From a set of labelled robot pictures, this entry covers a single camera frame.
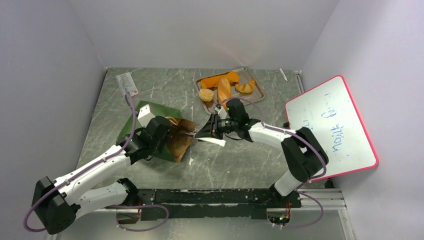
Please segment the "metal tongs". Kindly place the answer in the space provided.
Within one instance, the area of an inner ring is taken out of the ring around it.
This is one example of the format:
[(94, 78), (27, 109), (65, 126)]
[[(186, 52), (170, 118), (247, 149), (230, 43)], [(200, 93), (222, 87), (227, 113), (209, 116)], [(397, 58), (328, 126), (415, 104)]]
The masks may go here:
[(172, 132), (192, 137), (192, 138), (194, 138), (198, 141), (216, 144), (216, 145), (219, 145), (221, 147), (224, 147), (226, 145), (226, 141), (223, 140), (223, 139), (218, 139), (218, 138), (214, 138), (214, 137), (197, 137), (196, 133), (193, 132), (193, 131), (188, 131), (188, 130), (183, 130), (183, 129), (173, 129)]

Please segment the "fake baguette loaf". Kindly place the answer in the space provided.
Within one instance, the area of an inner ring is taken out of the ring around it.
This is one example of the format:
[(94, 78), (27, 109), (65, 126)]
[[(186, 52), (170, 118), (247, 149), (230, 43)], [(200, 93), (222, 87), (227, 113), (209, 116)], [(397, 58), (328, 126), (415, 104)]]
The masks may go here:
[(231, 93), (231, 83), (226, 78), (223, 77), (218, 81), (217, 85), (217, 99), (219, 103), (222, 103), (224, 100), (230, 98), (232, 95)]

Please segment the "fake croissant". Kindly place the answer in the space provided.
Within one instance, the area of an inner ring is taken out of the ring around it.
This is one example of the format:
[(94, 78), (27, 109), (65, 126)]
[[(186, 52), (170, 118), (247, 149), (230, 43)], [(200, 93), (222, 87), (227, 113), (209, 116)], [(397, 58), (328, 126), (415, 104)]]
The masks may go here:
[(251, 78), (246, 84), (235, 84), (235, 89), (240, 93), (251, 94), (256, 87), (256, 81)]

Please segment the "green paper bag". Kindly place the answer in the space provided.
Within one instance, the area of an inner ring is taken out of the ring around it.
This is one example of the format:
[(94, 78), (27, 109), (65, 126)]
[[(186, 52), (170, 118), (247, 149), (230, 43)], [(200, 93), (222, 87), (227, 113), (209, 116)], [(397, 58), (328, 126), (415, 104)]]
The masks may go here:
[(149, 101), (139, 101), (117, 136), (115, 144), (124, 146), (131, 162), (152, 158), (179, 163), (194, 140), (197, 124), (185, 119), (180, 110)]

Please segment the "fake round bread roll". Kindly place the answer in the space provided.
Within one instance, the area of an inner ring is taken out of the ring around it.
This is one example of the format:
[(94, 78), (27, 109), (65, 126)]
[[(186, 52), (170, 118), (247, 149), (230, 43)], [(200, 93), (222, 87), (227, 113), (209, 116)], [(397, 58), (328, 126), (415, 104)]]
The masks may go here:
[(214, 92), (208, 88), (201, 88), (198, 96), (203, 102), (211, 102), (214, 99)]

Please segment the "orange fake braided bread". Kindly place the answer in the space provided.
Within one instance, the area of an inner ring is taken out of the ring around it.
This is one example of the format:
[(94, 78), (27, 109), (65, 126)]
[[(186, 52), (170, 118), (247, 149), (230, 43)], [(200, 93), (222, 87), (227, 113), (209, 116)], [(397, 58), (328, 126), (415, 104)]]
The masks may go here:
[(222, 78), (228, 79), (230, 84), (238, 83), (240, 81), (240, 77), (236, 72), (229, 71), (227, 73), (203, 78), (200, 81), (200, 86), (201, 86), (202, 89), (216, 88), (218, 86), (219, 80), (222, 79)]

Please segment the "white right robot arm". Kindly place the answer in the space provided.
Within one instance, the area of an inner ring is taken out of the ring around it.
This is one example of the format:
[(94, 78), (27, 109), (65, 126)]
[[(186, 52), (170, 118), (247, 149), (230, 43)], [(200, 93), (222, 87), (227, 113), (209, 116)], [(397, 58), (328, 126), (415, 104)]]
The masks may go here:
[(199, 141), (225, 145), (224, 135), (236, 133), (240, 140), (262, 143), (283, 152), (288, 170), (270, 187), (270, 202), (282, 207), (289, 194), (327, 173), (329, 158), (313, 132), (280, 128), (249, 117), (243, 100), (230, 97), (220, 102), (202, 129), (193, 136)]

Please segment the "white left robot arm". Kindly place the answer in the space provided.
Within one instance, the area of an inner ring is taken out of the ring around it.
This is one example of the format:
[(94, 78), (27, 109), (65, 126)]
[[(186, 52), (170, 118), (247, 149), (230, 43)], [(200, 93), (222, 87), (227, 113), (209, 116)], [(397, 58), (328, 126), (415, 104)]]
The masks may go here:
[(28, 225), (35, 213), (44, 226), (41, 230), (50, 235), (60, 233), (75, 220), (95, 210), (123, 205), (134, 207), (139, 200), (138, 189), (127, 178), (93, 189), (111, 174), (145, 160), (161, 150), (171, 139), (171, 122), (163, 116), (153, 117), (145, 127), (136, 128), (118, 138), (102, 155), (64, 176), (51, 180), (39, 179), (34, 188), (31, 208), (24, 217), (24, 228), (36, 232)]

